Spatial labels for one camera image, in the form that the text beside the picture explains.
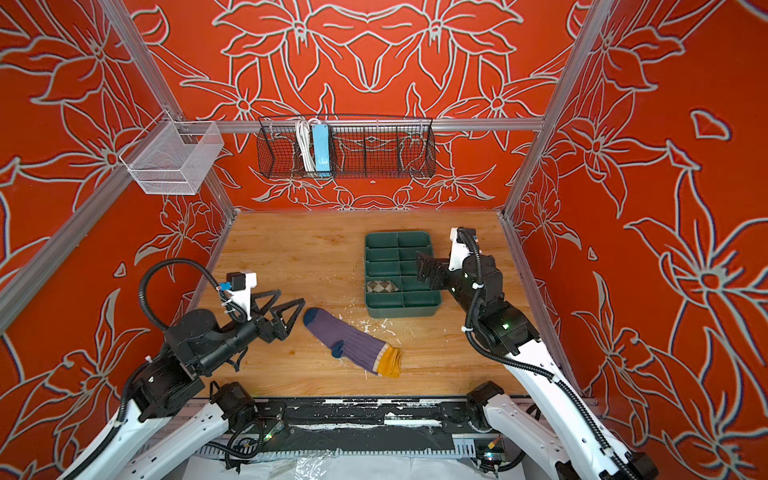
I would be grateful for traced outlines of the green compartment tray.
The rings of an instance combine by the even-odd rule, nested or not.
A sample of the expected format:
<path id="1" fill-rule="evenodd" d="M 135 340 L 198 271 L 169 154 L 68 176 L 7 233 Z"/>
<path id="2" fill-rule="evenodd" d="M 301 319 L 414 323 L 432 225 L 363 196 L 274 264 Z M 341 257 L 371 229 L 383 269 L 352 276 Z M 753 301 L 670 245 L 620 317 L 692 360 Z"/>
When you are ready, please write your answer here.
<path id="1" fill-rule="evenodd" d="M 384 231 L 368 233 L 364 248 L 364 303 L 374 319 L 415 318 L 434 315 L 442 304 L 441 293 L 417 280 L 416 256 L 433 253 L 426 231 Z M 391 280 L 400 291 L 367 293 L 369 280 Z"/>

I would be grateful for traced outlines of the purple sock with yellow cuff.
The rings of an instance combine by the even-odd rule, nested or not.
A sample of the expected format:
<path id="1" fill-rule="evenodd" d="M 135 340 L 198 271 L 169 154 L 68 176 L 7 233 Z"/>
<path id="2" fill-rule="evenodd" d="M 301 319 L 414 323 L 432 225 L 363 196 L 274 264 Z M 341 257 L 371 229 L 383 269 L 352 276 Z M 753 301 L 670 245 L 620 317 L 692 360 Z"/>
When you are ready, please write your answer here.
<path id="1" fill-rule="evenodd" d="M 378 376 L 400 376 L 402 352 L 389 343 L 356 329 L 321 308 L 308 309 L 303 324 L 334 358 L 347 358 Z"/>

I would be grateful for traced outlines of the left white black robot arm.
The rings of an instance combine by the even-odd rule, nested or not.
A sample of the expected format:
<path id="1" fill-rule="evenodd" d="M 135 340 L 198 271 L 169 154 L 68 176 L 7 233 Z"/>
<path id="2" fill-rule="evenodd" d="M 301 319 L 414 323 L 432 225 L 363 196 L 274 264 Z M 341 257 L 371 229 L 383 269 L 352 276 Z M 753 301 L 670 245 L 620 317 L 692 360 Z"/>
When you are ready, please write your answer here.
<path id="1" fill-rule="evenodd" d="M 152 277 L 172 265 L 198 270 L 215 289 L 230 321 L 193 309 L 174 324 L 151 309 Z M 262 450 L 269 420 L 237 382 L 206 384 L 223 365 L 238 370 L 255 340 L 269 344 L 288 338 L 306 305 L 281 302 L 278 290 L 256 292 L 252 273 L 234 272 L 218 282 L 200 263 L 171 258 L 150 267 L 138 287 L 139 305 L 163 333 L 160 351 L 148 357 L 126 381 L 118 409 L 104 429 L 62 473 L 64 479 L 161 479 L 197 450 L 208 446 L 239 469 Z"/>

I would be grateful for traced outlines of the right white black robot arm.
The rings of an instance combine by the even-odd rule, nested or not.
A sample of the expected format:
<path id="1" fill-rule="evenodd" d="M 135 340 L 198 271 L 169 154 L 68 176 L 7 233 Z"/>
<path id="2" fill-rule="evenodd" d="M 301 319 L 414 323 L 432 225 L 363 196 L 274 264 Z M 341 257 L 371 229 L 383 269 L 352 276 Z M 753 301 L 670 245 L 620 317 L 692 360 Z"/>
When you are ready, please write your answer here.
<path id="1" fill-rule="evenodd" d="M 631 451 L 599 420 L 556 365 L 533 323 L 503 293 L 503 274 L 481 253 L 475 232 L 450 234 L 447 258 L 417 256 L 417 278 L 451 294 L 465 312 L 462 332 L 481 356 L 503 365 L 542 417 L 524 411 L 498 385 L 469 395 L 480 419 L 511 440 L 544 479 L 655 479 L 658 467 Z"/>

